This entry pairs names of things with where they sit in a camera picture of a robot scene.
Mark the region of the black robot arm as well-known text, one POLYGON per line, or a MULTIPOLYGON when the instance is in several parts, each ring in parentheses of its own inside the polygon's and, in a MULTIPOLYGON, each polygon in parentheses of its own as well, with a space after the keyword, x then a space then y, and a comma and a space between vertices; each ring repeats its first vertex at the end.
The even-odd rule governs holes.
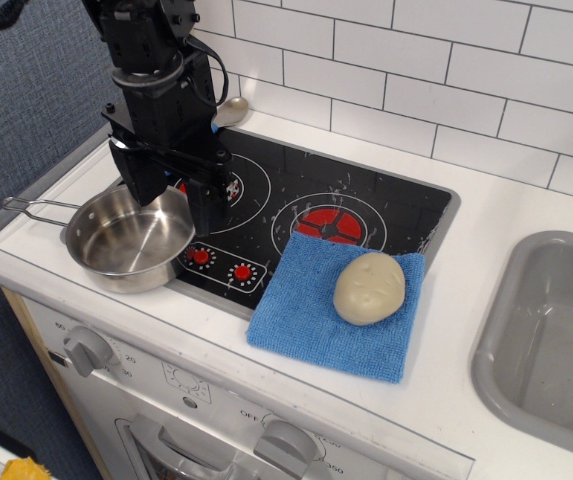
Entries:
POLYGON ((192 34, 192 1, 87 1, 112 59, 124 100, 103 108, 120 175, 141 206, 183 181, 195 232, 206 236, 227 217, 232 155, 212 128, 227 95, 214 90, 216 53, 192 34))

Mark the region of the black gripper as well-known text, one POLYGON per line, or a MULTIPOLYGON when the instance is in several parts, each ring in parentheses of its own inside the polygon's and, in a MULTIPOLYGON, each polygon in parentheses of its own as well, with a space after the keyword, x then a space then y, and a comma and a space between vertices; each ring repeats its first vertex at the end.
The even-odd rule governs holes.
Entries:
POLYGON ((113 70, 125 102, 103 115, 117 169, 133 199, 147 206, 167 188, 167 171, 181 177, 195 235, 217 230, 228 215, 231 155, 211 130, 216 94, 208 56, 185 49, 151 73, 113 70))

